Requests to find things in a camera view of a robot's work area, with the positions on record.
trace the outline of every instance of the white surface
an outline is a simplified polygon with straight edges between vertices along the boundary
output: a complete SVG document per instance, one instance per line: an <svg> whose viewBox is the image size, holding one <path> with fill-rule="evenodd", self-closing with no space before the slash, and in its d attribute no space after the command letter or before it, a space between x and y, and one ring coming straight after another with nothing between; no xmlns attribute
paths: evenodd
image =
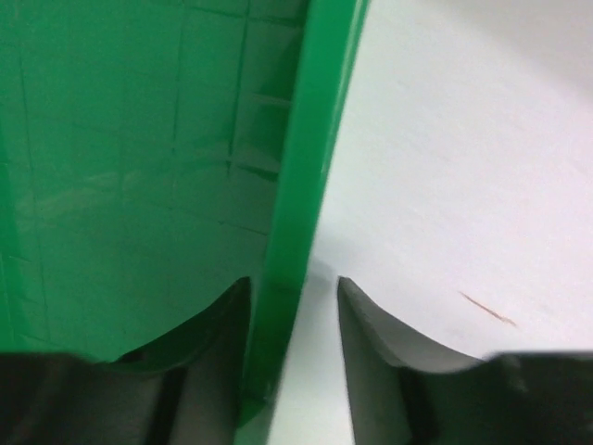
<svg viewBox="0 0 593 445"><path fill-rule="evenodd" d="M373 0L309 273L474 356L591 349L591 42L587 0ZM312 288L272 444L352 443L334 294Z"/></svg>

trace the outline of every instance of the green plastic edge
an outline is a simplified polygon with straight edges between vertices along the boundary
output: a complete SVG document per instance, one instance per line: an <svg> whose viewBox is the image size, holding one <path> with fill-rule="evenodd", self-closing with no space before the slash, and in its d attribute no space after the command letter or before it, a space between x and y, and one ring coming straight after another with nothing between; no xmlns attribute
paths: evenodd
<svg viewBox="0 0 593 445"><path fill-rule="evenodd" d="M246 395L269 401L297 315L369 0L313 0L247 356Z"/></svg>

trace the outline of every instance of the green plastic container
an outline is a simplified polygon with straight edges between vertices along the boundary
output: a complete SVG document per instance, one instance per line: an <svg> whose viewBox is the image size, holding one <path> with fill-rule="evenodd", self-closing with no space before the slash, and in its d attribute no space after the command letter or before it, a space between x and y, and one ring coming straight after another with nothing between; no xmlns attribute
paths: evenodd
<svg viewBox="0 0 593 445"><path fill-rule="evenodd" d="M112 360L250 275L263 395L365 7L2 0L0 350Z"/></svg>

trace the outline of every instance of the brown scratch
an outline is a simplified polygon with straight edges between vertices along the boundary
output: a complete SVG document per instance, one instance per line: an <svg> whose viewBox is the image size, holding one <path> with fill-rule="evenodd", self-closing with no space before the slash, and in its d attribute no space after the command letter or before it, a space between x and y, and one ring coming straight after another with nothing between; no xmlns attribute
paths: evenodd
<svg viewBox="0 0 593 445"><path fill-rule="evenodd" d="M472 304L474 304L475 306L477 306L478 308L480 308L483 311L488 312L490 315L492 315L494 318L496 318L497 320L500 320L502 323L506 323L506 324L511 324L515 327L517 327L517 323L515 323L513 320L511 320L510 318L507 317L503 317L502 315L500 315L499 313L496 313L494 311L492 311L490 308L487 308L486 306L484 306L482 303L476 301L475 299L473 299L472 297L464 294L463 292L460 292L460 294L463 295L463 297L465 299L467 299L468 301L470 301Z"/></svg>

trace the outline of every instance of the grid pattern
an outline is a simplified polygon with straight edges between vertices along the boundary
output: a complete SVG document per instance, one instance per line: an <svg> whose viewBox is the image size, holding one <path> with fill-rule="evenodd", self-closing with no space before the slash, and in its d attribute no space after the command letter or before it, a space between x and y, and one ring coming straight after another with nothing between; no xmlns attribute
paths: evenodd
<svg viewBox="0 0 593 445"><path fill-rule="evenodd" d="M0 5L0 349L109 360L257 276L306 0Z"/></svg>

